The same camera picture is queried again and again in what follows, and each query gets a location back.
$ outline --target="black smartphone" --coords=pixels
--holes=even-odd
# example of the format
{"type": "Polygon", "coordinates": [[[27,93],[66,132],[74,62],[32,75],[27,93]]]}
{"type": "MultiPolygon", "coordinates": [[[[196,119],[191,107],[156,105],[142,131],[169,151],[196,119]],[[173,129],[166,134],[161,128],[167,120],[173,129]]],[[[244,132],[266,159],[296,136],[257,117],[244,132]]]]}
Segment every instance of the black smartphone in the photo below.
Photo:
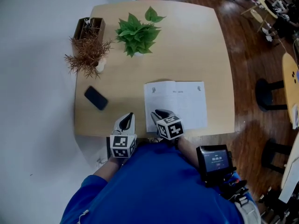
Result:
{"type": "Polygon", "coordinates": [[[85,97],[94,104],[99,110],[103,110],[108,104],[108,100],[98,93],[92,86],[89,86],[84,93],[85,97]]]}

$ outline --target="blue shirt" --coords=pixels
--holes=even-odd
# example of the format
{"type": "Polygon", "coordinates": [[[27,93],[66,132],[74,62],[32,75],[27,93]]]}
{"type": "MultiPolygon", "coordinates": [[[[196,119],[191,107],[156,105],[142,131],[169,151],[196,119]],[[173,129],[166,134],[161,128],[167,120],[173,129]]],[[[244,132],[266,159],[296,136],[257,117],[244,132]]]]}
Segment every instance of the blue shirt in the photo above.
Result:
{"type": "Polygon", "coordinates": [[[138,147],[109,183],[91,175],[68,203],[61,223],[242,224],[230,201],[206,188],[198,171],[166,144],[138,147]]]}

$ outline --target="wooden floor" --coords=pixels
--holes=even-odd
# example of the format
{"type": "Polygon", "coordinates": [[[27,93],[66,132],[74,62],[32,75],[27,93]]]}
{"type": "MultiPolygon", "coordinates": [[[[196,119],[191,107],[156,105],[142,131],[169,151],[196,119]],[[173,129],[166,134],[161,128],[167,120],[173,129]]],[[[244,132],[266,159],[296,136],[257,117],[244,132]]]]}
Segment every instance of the wooden floor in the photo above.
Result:
{"type": "MultiPolygon", "coordinates": [[[[281,60],[283,46],[274,47],[262,33],[256,33],[259,24],[249,15],[240,13],[252,6],[249,0],[174,0],[214,8],[222,28],[230,59],[235,95],[235,132],[202,136],[195,145],[227,144],[233,162],[255,200],[269,186],[278,187],[282,175],[261,167],[263,147],[269,138],[277,143],[292,145],[296,131],[292,130],[287,111],[262,112],[255,97],[259,78],[269,82],[282,80],[281,60]]],[[[292,44],[283,42],[293,57],[292,44]]],[[[283,89],[274,92],[274,103],[285,104],[283,89]]],[[[287,157],[278,155],[274,164],[283,167],[287,157]]]]}

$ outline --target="white pot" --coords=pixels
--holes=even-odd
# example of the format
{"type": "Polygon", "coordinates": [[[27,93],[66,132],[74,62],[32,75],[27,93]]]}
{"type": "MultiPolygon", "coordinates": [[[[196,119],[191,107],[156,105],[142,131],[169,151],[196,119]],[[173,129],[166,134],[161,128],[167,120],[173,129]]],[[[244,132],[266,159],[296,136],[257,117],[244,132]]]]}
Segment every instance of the white pot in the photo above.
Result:
{"type": "Polygon", "coordinates": [[[143,56],[143,54],[140,53],[140,52],[135,52],[134,55],[135,55],[135,56],[143,56]]]}
{"type": "Polygon", "coordinates": [[[98,72],[102,72],[104,70],[106,62],[107,62],[106,58],[103,58],[99,61],[99,64],[96,67],[98,72]]]}

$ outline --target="digital display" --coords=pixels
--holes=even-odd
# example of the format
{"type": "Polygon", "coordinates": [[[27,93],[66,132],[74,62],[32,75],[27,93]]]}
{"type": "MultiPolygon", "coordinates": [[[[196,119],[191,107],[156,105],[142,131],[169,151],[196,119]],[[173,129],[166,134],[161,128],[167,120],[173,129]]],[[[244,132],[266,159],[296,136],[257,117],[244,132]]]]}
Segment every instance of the digital display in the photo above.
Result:
{"type": "Polygon", "coordinates": [[[212,172],[223,168],[228,168],[228,155],[226,150],[202,151],[204,155],[206,171],[212,172]]]}

